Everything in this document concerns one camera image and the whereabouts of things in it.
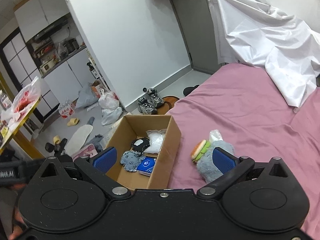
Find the person's left hand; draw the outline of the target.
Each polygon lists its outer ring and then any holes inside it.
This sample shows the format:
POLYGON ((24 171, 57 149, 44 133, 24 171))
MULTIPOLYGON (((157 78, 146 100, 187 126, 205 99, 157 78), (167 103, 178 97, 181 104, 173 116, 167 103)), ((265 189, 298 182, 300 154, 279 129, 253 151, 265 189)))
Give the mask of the person's left hand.
POLYGON ((12 232, 8 236, 8 240, 14 240, 19 237, 25 230, 27 226, 22 219, 21 213, 18 207, 14 207, 14 212, 12 215, 12 232))

